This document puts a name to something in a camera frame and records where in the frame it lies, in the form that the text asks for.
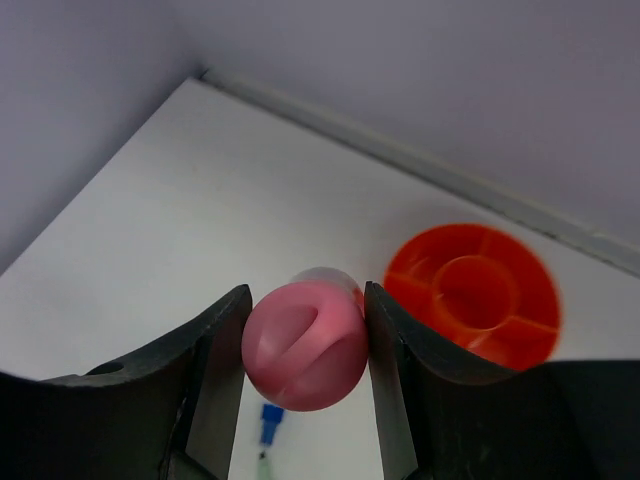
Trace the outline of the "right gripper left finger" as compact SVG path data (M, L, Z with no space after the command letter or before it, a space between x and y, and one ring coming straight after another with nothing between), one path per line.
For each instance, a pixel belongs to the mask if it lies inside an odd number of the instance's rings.
M83 375L1 377L5 479L225 479L250 289Z

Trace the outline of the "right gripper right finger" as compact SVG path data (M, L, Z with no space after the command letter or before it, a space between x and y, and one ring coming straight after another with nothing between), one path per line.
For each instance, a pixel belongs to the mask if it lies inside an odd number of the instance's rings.
M635 479L639 364L501 367L419 323L379 284L365 323L387 479Z

